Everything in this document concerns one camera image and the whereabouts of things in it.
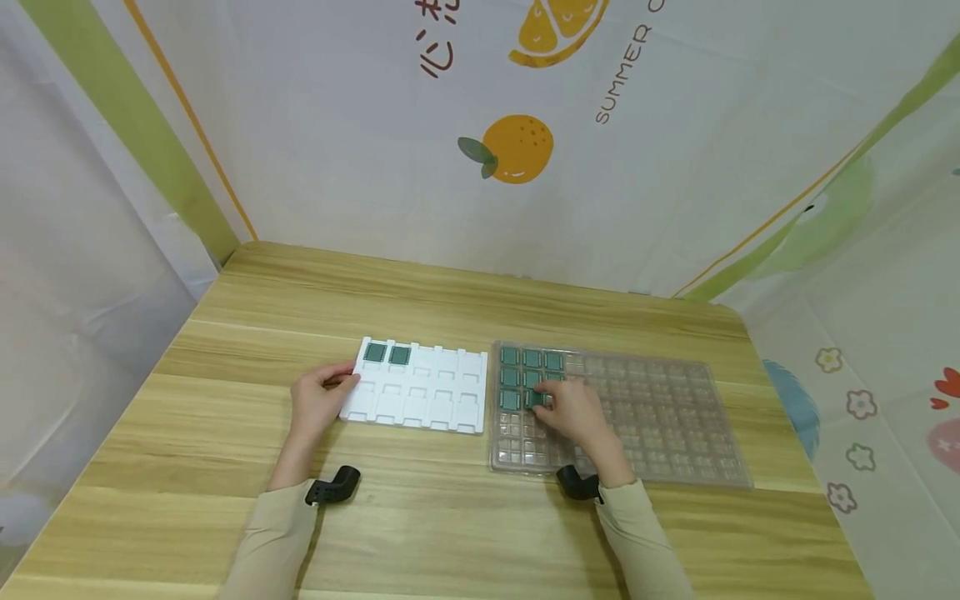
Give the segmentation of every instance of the beige sleeve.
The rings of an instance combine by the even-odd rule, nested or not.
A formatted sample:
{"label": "beige sleeve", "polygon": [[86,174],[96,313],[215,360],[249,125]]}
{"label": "beige sleeve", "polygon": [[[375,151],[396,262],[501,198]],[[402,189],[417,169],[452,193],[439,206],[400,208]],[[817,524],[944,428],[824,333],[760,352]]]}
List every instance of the beige sleeve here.
{"label": "beige sleeve", "polygon": [[317,507],[304,498],[313,480],[264,492],[256,499],[222,600],[293,598],[297,573],[317,523]]}
{"label": "beige sleeve", "polygon": [[654,514],[647,491],[637,479],[608,490],[595,500],[607,541],[620,561],[633,600],[685,600],[693,589],[670,541]]}

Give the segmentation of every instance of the person's left hand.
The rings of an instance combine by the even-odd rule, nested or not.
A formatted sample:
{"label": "person's left hand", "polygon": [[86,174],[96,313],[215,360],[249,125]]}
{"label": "person's left hand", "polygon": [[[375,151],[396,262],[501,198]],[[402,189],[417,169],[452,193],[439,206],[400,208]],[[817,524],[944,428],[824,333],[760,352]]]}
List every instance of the person's left hand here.
{"label": "person's left hand", "polygon": [[293,416],[290,438],[317,443],[340,414],[347,396],[360,382],[353,373],[354,361],[321,365],[301,375],[290,387]]}

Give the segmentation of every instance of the black clamp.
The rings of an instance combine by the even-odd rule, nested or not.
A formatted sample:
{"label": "black clamp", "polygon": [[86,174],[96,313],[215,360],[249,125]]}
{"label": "black clamp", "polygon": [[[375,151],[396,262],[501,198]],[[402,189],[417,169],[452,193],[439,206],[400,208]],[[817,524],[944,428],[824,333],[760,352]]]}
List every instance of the black clamp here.
{"label": "black clamp", "polygon": [[310,491],[306,493],[306,503],[310,506],[315,504],[330,504],[333,502],[343,502],[353,495],[357,483],[360,481],[360,471],[353,467],[343,465],[337,471],[336,477],[332,482],[317,480],[310,486]]}
{"label": "black clamp", "polygon": [[560,467],[557,471],[557,480],[560,482],[560,487],[564,489],[566,497],[573,500],[600,498],[600,503],[603,504],[603,498],[600,496],[600,478],[598,476],[591,475],[584,479],[580,476],[580,473],[577,472],[576,467],[567,465],[566,467]]}

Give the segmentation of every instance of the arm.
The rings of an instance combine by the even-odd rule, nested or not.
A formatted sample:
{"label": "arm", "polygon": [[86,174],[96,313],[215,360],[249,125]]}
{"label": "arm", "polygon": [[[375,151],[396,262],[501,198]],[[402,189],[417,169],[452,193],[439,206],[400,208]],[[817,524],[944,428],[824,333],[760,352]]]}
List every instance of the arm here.
{"label": "arm", "polygon": [[253,506],[247,531],[220,592],[223,600],[292,598],[297,573],[317,520],[308,506],[310,467],[317,445],[360,380],[353,363],[305,373],[291,388],[290,431],[267,490]]}
{"label": "arm", "polygon": [[684,600],[693,589],[660,527],[643,483],[607,426],[600,398],[581,381],[544,381],[538,392],[553,395],[553,407],[535,406],[537,417],[586,452],[597,467],[597,514],[607,541],[620,561],[634,600]]}

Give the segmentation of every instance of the chinese character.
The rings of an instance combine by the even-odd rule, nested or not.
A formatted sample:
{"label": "chinese character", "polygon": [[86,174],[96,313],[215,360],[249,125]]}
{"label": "chinese character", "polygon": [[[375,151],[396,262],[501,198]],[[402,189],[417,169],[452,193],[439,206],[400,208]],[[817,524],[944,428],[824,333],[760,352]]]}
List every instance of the chinese character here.
{"label": "chinese character", "polygon": [[[417,41],[422,40],[424,36],[426,36],[425,29],[421,30],[420,33],[417,35]],[[433,54],[433,51],[439,47],[440,47],[440,44],[437,42],[433,42],[432,44],[430,44],[426,49],[426,53],[420,55],[420,60],[422,60],[423,62],[426,62],[427,64],[429,64],[435,69],[438,69],[440,71],[445,71],[446,69],[450,68],[450,65],[453,64],[453,44],[451,44],[450,42],[446,43],[446,64],[443,64],[443,65],[438,64],[426,56],[428,54]],[[440,78],[436,73],[426,68],[425,65],[421,64],[420,68],[426,71],[427,75],[429,75],[430,77],[434,79]]]}
{"label": "chinese character", "polygon": [[[447,3],[442,7],[440,6],[440,0],[416,0],[414,4],[420,7],[420,16],[426,16],[427,11],[430,11],[430,16],[432,16],[433,20],[435,21],[440,20],[440,13],[444,10],[444,8],[450,12],[456,12],[460,10],[460,0],[453,0],[452,4]],[[445,14],[444,19],[450,23],[453,23],[454,25],[457,24],[457,22],[453,20],[453,17],[449,14]]]}

